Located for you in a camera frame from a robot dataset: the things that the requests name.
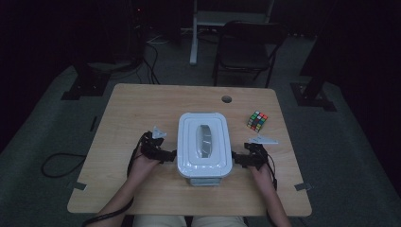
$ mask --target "rubik's cube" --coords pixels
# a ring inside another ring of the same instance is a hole
[[[259,132],[260,129],[262,129],[262,126],[267,119],[268,119],[267,115],[255,111],[250,117],[250,120],[248,121],[248,128],[250,128],[253,131]]]

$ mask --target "chair seat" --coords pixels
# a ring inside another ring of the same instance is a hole
[[[269,58],[263,44],[251,44],[229,38],[221,43],[220,63],[225,68],[266,70]]]

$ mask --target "wooden table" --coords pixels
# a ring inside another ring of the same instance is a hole
[[[221,100],[230,96],[231,103]],[[305,217],[312,209],[289,140],[276,94],[271,89],[118,84],[97,129],[94,142],[78,177],[84,190],[74,189],[68,203],[72,213],[97,213],[126,180],[132,150],[141,135],[157,126],[167,133],[165,150],[177,148],[180,116],[184,113],[221,113],[227,119],[232,150],[248,153],[243,144],[257,135],[247,127],[254,111],[269,116],[259,132],[276,139],[265,145],[276,165],[278,195],[289,216]],[[154,169],[135,195],[130,214],[264,216],[265,204],[251,172],[234,165],[220,186],[191,186],[174,163]]]

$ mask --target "person's leg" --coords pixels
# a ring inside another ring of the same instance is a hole
[[[132,227],[186,227],[183,216],[136,215]]]
[[[244,218],[240,216],[232,217],[205,217],[194,216],[192,227],[247,227]]]

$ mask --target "white plastic container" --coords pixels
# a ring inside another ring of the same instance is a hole
[[[178,128],[177,166],[192,185],[219,185],[232,167],[227,121],[221,113],[185,113]]]

